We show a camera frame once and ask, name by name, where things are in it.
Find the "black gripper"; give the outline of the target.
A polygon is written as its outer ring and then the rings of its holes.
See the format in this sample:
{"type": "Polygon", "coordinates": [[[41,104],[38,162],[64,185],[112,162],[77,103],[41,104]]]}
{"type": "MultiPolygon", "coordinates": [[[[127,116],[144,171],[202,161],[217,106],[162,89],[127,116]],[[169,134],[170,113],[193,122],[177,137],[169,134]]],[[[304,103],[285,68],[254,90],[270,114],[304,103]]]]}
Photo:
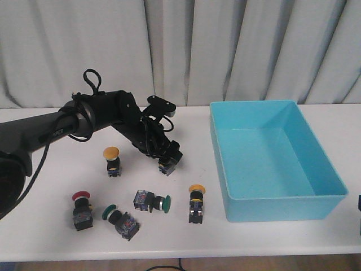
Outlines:
{"type": "Polygon", "coordinates": [[[175,167],[183,154],[179,150],[179,143],[169,140],[166,136],[167,132],[174,129],[172,121],[165,116],[161,118],[169,122],[169,129],[165,129],[156,119],[141,117],[132,143],[143,154],[158,159],[159,167],[175,167]]]}

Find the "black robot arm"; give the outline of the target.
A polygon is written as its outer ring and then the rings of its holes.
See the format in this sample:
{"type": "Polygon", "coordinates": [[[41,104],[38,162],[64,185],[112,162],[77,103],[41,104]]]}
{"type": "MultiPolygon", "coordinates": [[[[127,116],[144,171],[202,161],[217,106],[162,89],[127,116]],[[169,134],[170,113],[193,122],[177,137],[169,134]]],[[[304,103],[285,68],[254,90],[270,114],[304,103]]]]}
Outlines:
{"type": "Polygon", "coordinates": [[[167,176],[182,158],[179,143],[168,139],[160,123],[174,116],[175,104],[153,95],[140,110],[132,93],[123,90],[72,98],[57,112],[1,123],[1,217],[26,197],[50,144],[66,136],[84,142],[112,126],[141,153],[158,159],[167,176]]]}

